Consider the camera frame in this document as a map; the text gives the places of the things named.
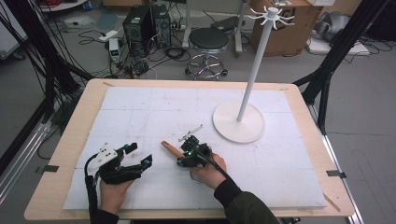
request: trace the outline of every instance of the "black sleeve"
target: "black sleeve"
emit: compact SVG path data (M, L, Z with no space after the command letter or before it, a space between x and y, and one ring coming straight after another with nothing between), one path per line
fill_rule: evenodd
M224 206L225 216L231 224L279 224L262 200L250 192L242 191L229 179L216 188L215 198Z
M119 216L116 216L107 211L98 210L95 217L93 218L94 224L117 224Z

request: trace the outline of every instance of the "computer tower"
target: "computer tower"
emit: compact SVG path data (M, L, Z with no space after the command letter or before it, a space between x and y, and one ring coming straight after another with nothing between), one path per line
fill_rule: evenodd
M133 6L122 23L132 56L149 55L149 41L155 36L149 6Z
M168 14L166 5L159 4L151 7L152 17L154 20L155 33L157 35L157 47L166 49L171 47L171 19Z

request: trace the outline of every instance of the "floor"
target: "floor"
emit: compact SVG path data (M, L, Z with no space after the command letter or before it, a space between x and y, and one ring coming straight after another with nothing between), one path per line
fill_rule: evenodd
M79 9L65 12L81 13ZM99 24L114 14L104 9L84 12L94 21L98 30L108 31L106 23ZM113 27L118 30L123 19L116 18ZM68 50L90 73L108 71L108 52L103 44L92 42L80 45L76 33L63 33ZM387 46L376 43L379 48ZM250 46L235 58L230 46L220 54L229 74L220 81L247 81L255 57ZM326 129L335 155L347 175L347 183L364 223L395 223L396 220L396 49L381 51L370 56L358 56L352 63L342 62L332 78L326 118ZM306 50L294 57L265 57L257 82L291 83L318 68L324 56L312 55ZM167 61L148 71L140 78L192 79L184 72L185 62ZM99 77L104 73L94 73ZM9 58L0 62L0 155L6 151L25 122L43 99L43 91L28 60ZM40 148L42 157L50 157L59 139L59 131ZM1 223L88 223L88 221L33 222L23 217L35 187L40 180L42 167L48 163L36 154L0 205ZM347 223L344 218L306 218L305 223Z

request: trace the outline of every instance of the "white paper sheet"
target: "white paper sheet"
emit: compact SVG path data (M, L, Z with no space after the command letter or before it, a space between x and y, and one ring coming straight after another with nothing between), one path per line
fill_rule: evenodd
M124 209L221 208L213 189L193 182L187 168L161 145L175 147L187 131L227 162L229 175L269 207L323 207L323 193L306 154L282 91L253 91L249 103L263 113L265 133L258 141L238 145L220 137L212 123L215 108L242 101L241 90L109 88L78 160L64 209L87 209L83 167L104 143L114 148L136 142L138 149L122 165L138 164L152 154L153 165L127 192Z

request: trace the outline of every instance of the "black stool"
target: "black stool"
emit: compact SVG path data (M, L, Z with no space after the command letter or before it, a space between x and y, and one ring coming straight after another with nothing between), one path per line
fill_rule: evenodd
M227 49L228 36L214 28L200 28L192 31L189 35L189 45L203 54L190 59L186 68L186 74L194 73L194 80L198 77L212 78L219 81L219 75L227 76L221 60L212 54Z

